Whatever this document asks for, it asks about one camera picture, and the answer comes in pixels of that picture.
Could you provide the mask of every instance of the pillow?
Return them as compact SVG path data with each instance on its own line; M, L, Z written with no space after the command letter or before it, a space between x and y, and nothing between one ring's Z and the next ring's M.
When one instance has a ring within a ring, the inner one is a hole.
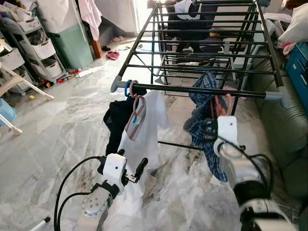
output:
M281 42L308 41L308 3L293 9L291 23L287 30L278 38Z

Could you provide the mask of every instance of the leather sofa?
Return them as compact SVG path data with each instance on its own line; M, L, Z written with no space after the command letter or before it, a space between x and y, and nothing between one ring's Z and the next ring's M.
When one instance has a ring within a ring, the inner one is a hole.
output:
M265 55L267 50L260 49L258 54ZM276 57L279 65L283 66L284 56L276 51ZM253 69L272 70L270 61L265 59L255 59ZM262 99L256 99L256 104L286 190L303 203L298 220L300 231L308 231L308 115L288 74L284 70L280 72L289 94L289 108L282 108L278 101ZM253 91L276 91L274 76L254 74L249 80Z

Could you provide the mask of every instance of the plaid shirt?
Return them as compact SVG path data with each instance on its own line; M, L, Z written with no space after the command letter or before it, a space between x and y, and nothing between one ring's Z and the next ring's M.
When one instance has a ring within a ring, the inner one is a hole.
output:
M197 88L217 88L215 75L205 72L193 85ZM212 120L210 100L213 95L190 93L189 97L197 105L192 112L192 117L184 124L184 130L192 136L192 143L197 147L204 148L207 165L213 175L220 181L228 181L227 176L219 167L219 157L214 153L214 141L205 140L207 137L207 124Z

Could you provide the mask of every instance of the black cable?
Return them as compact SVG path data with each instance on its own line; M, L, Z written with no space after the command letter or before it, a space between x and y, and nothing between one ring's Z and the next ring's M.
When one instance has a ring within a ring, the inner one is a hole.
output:
M234 143L232 143L232 142L230 142L230 141L228 141L228 140L226 140L226 139L224 139L224 138L222 138L222 137L220 137L220 136L218 136L218 138L220 138L220 139L222 139L224 142L230 144L232 147L234 147L234 148L237 149L239 152L241 152L248 160L251 161L251 163L254 165L254 167L256 168L256 170L258 171L258 173L260 174L260 177L262 178L262 181L263 181L263 183L264 183L264 185L265 185L265 188L268 190L268 192L270 192L270 191L269 191L270 188L269 188L269 186L268 186L268 182L267 182L267 180L266 180L266 178L265 178L263 172L261 171L260 167L253 161L253 159L250 158L249 155L247 155L242 149L240 149L240 148L239 148L238 146L236 146Z
M64 208L64 205L65 203L70 199L72 198L73 196L78 196L78 195L89 195L91 192L77 192L77 193L73 193L73 194L70 194L67 198L65 198L65 200L62 202L61 206L60 206L60 210L59 210L59 214L58 214L58 218L57 218L57 225L58 225L58 229L55 230L55 231L61 231L61 228L60 228L60 218L61 218L61 213L62 213L62 210Z
M252 155L252 156L250 156L250 158L255 158L255 157L258 157L258 156L261 156L261 157L263 157L265 160L266 160L266 162L268 163L268 165L269 165L269 193L271 193L272 191L273 191L273 187L274 187L274 167L273 167L273 164L272 164L272 162L271 162L271 160L266 156L266 155L264 155L264 154L256 154L256 155Z
M58 226L57 226L57 213L58 213L58 204L59 204L59 200L60 200L60 194L61 194L61 191L62 191L62 188L64 186L64 183L65 181L67 180L67 178L72 174L73 171L75 171L76 168L78 168L81 164L83 164L84 162L88 161L88 160L92 160L92 159L100 159L99 156L91 156L91 157L88 157L82 161L80 161L75 167L72 168L72 170L69 171L69 173L66 175L66 177L64 177L62 183L61 183L61 186L59 188L59 191L58 191L58 194L57 194L57 199L56 199L56 204L55 204L55 207L54 207L54 214L53 214L53 228L55 231L58 230Z

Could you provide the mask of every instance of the white plastic chair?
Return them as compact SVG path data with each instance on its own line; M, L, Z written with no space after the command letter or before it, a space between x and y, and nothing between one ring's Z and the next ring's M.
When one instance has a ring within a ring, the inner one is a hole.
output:
M31 83L29 83L28 81L23 79L20 75L16 74L14 71L6 68L4 65L1 65L1 62L0 62L0 69L2 69L2 71L6 71L6 72L8 72L9 74L12 75L12 78L10 80L6 81L2 86L0 86L0 97L5 92L7 92L10 88L14 87L16 84L23 82L23 83L27 84L29 87L31 87L33 90L35 90L38 93L40 93L41 95L45 96L48 100L54 99L54 97L52 95L46 94L42 90L38 89L36 86L32 85ZM19 136L20 134L23 133L23 131L21 131L19 128L15 127L12 123L10 123L1 114L0 114L0 120L4 124L6 124L11 130L13 130L14 135Z

